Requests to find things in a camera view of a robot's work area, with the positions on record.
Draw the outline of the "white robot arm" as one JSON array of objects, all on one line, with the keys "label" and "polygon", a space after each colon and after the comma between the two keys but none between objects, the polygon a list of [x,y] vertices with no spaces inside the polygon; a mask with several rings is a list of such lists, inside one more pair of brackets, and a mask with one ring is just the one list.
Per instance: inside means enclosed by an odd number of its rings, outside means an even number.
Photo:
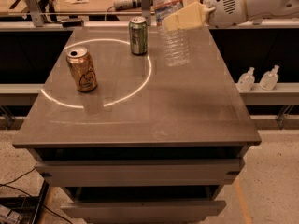
[{"label": "white robot arm", "polygon": [[228,28],[261,19],[291,19],[299,16],[299,0],[203,0],[167,16],[167,31],[201,28]]}]

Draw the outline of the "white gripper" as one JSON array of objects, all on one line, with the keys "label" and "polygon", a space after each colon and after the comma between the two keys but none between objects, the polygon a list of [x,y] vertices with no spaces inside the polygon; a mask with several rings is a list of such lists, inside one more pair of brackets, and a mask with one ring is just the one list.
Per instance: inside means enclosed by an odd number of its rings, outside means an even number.
[{"label": "white gripper", "polygon": [[244,0],[204,0],[204,5],[194,2],[163,19],[167,32],[211,27],[227,28],[247,20]]}]

